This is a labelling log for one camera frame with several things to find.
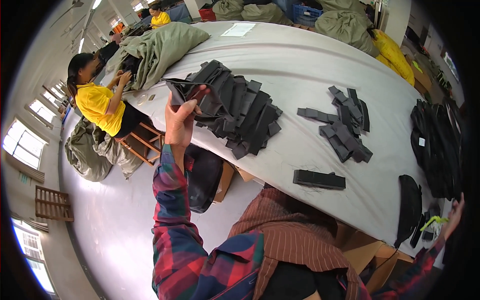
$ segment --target gray sack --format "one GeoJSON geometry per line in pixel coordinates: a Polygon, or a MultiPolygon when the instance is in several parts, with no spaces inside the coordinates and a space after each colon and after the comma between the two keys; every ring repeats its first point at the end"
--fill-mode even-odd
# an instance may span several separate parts
{"type": "Polygon", "coordinates": [[[92,132],[95,127],[95,124],[82,117],[65,144],[68,162],[80,176],[93,182],[102,181],[112,167],[106,157],[93,150],[92,132]]]}
{"type": "Polygon", "coordinates": [[[93,149],[97,154],[104,156],[113,165],[119,165],[126,179],[128,179],[143,161],[128,150],[125,146],[115,141],[108,133],[99,127],[93,132],[93,149]]]}
{"type": "Polygon", "coordinates": [[[371,24],[366,16],[353,11],[324,12],[315,22],[315,31],[361,50],[372,57],[380,54],[367,32],[371,24]]]}
{"type": "Polygon", "coordinates": [[[209,34],[202,29],[182,22],[171,22],[141,36],[123,40],[120,49],[108,61],[107,70],[119,70],[128,54],[142,58],[135,80],[124,90],[149,89],[162,78],[169,66],[208,38],[209,34]]]}
{"type": "Polygon", "coordinates": [[[283,11],[275,3],[266,5],[249,4],[243,7],[241,15],[245,21],[275,23],[281,25],[292,25],[283,11]]]}
{"type": "Polygon", "coordinates": [[[243,0],[220,0],[212,10],[217,21],[243,21],[243,0]]]}

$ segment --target white tablecloth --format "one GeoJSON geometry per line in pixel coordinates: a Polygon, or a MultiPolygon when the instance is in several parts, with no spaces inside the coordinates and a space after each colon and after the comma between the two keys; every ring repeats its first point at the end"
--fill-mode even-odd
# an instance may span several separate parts
{"type": "MultiPolygon", "coordinates": [[[[396,240],[400,185],[398,176],[408,174],[422,185],[424,209],[432,199],[422,170],[410,145],[410,113],[420,94],[391,69],[369,55],[326,36],[277,24],[258,23],[243,37],[220,36],[235,22],[207,22],[194,26],[211,37],[167,69],[165,78],[185,78],[213,59],[234,75],[262,83],[273,104],[284,111],[278,119],[282,130],[257,156],[236,160],[226,140],[207,128],[194,127],[192,143],[206,148],[281,191],[322,210],[351,226],[393,245],[396,240]],[[323,123],[296,115],[297,108],[314,108],[336,114],[328,87],[347,94],[357,90],[366,102],[370,132],[361,139],[373,152],[369,163],[353,159],[341,163],[329,142],[318,134],[323,123]],[[346,178],[342,191],[293,184],[293,170],[308,169],[346,178]]],[[[108,83],[113,74],[108,74],[108,83]]],[[[165,129],[164,109],[169,94],[164,83],[148,91],[125,93],[128,101],[151,116],[159,130],[165,129]],[[142,95],[153,101],[137,106],[142,95]]],[[[400,250],[415,255],[408,240],[400,250]]]]}

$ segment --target plaid shirt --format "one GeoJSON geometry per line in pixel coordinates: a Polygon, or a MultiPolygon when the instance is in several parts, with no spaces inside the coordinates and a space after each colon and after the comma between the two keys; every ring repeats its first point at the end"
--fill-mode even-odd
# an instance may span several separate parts
{"type": "MultiPolygon", "coordinates": [[[[252,230],[233,236],[208,255],[197,226],[190,222],[187,178],[193,160],[185,156],[184,166],[186,176],[175,164],[170,145],[164,145],[153,178],[157,200],[152,229],[153,290],[159,299],[166,300],[252,299],[264,255],[263,233],[252,230]]],[[[421,279],[431,270],[444,244],[440,239],[431,250],[420,251],[399,280],[371,296],[359,279],[357,299],[408,299],[421,288],[421,279]]]]}

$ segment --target blue plastic crate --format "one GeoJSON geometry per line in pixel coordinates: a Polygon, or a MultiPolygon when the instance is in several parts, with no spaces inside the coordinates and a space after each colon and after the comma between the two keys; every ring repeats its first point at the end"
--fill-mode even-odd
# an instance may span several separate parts
{"type": "Polygon", "coordinates": [[[293,5],[293,22],[305,25],[308,27],[315,27],[315,21],[322,15],[323,11],[303,6],[299,4],[293,5]]]}

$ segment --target wooden pallet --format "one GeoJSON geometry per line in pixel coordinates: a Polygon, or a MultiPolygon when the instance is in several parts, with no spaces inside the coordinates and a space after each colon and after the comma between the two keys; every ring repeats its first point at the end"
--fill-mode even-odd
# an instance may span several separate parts
{"type": "Polygon", "coordinates": [[[73,222],[68,194],[35,186],[35,215],[40,218],[73,222]]]}

